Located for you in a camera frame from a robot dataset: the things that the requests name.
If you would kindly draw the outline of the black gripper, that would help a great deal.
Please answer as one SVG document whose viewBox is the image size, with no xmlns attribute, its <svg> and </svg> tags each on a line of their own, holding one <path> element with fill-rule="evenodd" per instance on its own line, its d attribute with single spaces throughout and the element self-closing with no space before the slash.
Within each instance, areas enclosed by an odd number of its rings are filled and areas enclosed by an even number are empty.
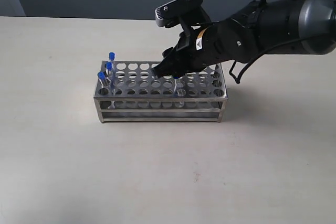
<svg viewBox="0 0 336 224">
<path fill-rule="evenodd" d="M 238 22 L 218 22 L 201 29 L 186 51 L 176 51 L 174 47 L 164 50 L 162 61 L 152 68 L 152 72 L 157 78 L 181 77 L 225 61 L 248 63 L 258 54 L 253 29 Z"/>
</svg>

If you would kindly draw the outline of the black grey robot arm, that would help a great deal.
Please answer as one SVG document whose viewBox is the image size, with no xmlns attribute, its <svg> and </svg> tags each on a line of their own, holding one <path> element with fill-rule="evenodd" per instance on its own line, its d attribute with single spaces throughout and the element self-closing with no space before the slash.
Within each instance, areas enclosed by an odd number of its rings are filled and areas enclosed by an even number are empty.
<svg viewBox="0 0 336 224">
<path fill-rule="evenodd" d="M 250 67 L 263 55 L 325 55 L 335 50 L 335 0 L 252 1 L 214 22 L 203 0 L 173 0 L 155 11 L 159 27 L 182 27 L 163 51 L 156 77 L 181 77 L 232 61 Z"/>
</svg>

